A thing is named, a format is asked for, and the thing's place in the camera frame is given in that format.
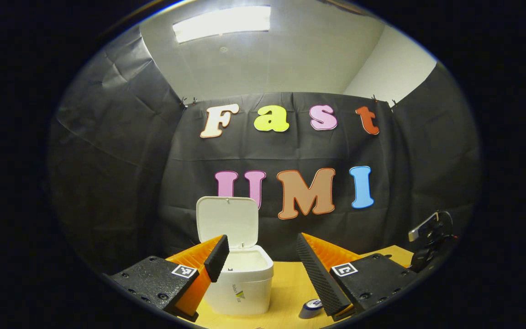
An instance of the yellow table surface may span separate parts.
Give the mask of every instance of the yellow table surface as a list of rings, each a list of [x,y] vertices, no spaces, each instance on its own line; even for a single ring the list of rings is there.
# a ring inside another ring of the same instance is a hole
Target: yellow table surface
[[[412,252],[390,246],[363,254],[391,255],[402,266],[411,264]],[[225,316],[214,313],[202,300],[198,306],[196,324],[209,329],[317,329],[334,324],[332,317],[322,311],[311,319],[298,317],[301,306],[308,300],[318,298],[301,262],[274,262],[274,276],[271,280],[271,302],[269,311],[253,316]]]

